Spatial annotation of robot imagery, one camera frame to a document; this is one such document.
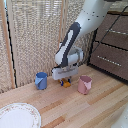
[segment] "black cable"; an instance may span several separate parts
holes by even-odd
[[[99,45],[101,44],[101,42],[103,41],[103,39],[106,37],[106,35],[109,33],[109,31],[112,29],[113,25],[119,20],[119,18],[122,16],[122,14],[124,13],[124,11],[128,8],[128,6],[126,6],[123,11],[121,12],[121,14],[117,17],[117,19],[113,22],[113,24],[111,25],[111,27],[107,30],[107,32],[105,33],[105,35],[103,36],[103,38],[101,39],[101,41],[99,42],[99,44],[96,46],[96,48],[92,51],[92,53],[94,53],[96,51],[96,49],[99,47]],[[84,63],[90,58],[90,56],[92,55],[92,53],[85,59]]]

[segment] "drawer handle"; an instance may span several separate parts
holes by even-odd
[[[122,34],[122,35],[128,35],[128,33],[116,32],[116,31],[113,31],[112,29],[109,30],[109,32],[113,32],[113,33],[117,33],[117,34]]]
[[[121,65],[120,64],[118,64],[118,63],[115,63],[115,62],[113,62],[113,61],[111,61],[111,60],[108,60],[108,59],[106,59],[106,58],[104,58],[104,57],[100,57],[100,56],[97,56],[98,58],[100,58],[100,59],[102,59],[102,60],[105,60],[105,61],[107,61],[107,62],[110,62],[110,63],[112,63],[112,64],[115,64],[115,65],[117,65],[117,66],[120,66],[121,67]]]

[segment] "pink mug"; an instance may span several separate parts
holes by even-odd
[[[82,94],[88,94],[91,89],[92,79],[88,76],[82,75],[79,78],[78,91]]]

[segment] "woven blind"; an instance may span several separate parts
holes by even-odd
[[[22,86],[33,82],[37,72],[51,75],[56,65],[62,0],[8,1],[8,13],[13,16],[10,23],[14,23],[17,85]]]
[[[8,51],[9,42],[7,35],[7,22],[3,1],[0,1],[0,93],[12,89],[12,76],[9,62]]]
[[[66,20],[66,32],[68,31],[71,24],[77,19],[80,11],[82,10],[82,7],[84,5],[85,0],[69,0],[68,2],[68,11],[67,11],[67,20]],[[90,46],[90,38],[91,33],[84,35],[78,41],[75,43],[76,46],[80,47],[84,52],[84,59],[80,63],[82,64],[89,52],[89,46]]]

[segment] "table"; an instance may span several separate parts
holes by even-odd
[[[88,95],[77,91],[80,75],[92,78]],[[31,83],[0,94],[0,108],[19,102],[38,109],[42,118],[41,128],[110,128],[128,102],[128,86],[82,65],[68,88],[62,87],[50,76],[45,90],[37,90]]]

